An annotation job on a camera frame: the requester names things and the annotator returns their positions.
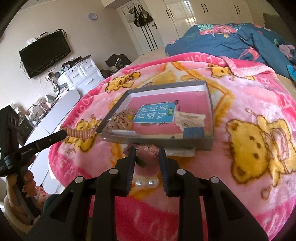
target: white cabinet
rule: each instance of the white cabinet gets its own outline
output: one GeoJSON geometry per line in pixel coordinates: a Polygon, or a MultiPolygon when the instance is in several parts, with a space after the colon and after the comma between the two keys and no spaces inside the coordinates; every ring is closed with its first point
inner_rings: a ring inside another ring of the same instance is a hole
{"type": "Polygon", "coordinates": [[[70,90],[78,90],[83,96],[104,80],[92,58],[87,58],[63,73],[58,79],[62,85],[68,84],[70,90]]]}

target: television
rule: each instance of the television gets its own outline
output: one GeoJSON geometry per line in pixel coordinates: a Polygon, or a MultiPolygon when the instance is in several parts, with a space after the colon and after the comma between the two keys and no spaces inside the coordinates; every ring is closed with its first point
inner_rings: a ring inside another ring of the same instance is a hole
{"type": "Polygon", "coordinates": [[[41,74],[57,61],[71,53],[70,47],[59,30],[31,43],[20,51],[23,65],[30,77],[41,74]]]}

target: bag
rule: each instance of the bag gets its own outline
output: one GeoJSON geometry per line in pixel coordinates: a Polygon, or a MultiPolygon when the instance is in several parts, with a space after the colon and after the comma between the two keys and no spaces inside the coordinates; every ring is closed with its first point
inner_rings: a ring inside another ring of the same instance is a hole
{"type": "Polygon", "coordinates": [[[129,22],[129,23],[133,23],[134,21],[135,21],[135,14],[133,14],[133,13],[128,13],[127,15],[126,15],[126,20],[127,20],[127,22],[129,22]]]}
{"type": "Polygon", "coordinates": [[[149,13],[147,13],[146,17],[144,17],[144,14],[142,13],[142,11],[138,12],[136,7],[134,8],[134,14],[135,14],[134,24],[138,27],[142,27],[142,26],[150,23],[151,21],[153,21],[153,18],[149,15],[149,13]]]}

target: open box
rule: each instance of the open box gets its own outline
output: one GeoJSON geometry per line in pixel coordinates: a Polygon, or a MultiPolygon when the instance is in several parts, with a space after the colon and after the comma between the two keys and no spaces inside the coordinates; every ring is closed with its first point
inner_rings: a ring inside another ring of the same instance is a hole
{"type": "Polygon", "coordinates": [[[108,142],[211,150],[213,106],[207,83],[188,81],[128,90],[96,132],[108,142]],[[118,119],[124,122],[120,116],[127,112],[132,129],[110,124],[118,119]]]}

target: drawer handle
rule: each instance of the drawer handle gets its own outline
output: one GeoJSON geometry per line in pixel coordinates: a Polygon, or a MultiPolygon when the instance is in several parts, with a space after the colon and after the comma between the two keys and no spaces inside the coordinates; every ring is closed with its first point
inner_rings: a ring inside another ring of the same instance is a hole
{"type": "Polygon", "coordinates": [[[94,79],[91,79],[89,82],[85,83],[85,85],[88,85],[89,83],[93,82],[94,79]]]}

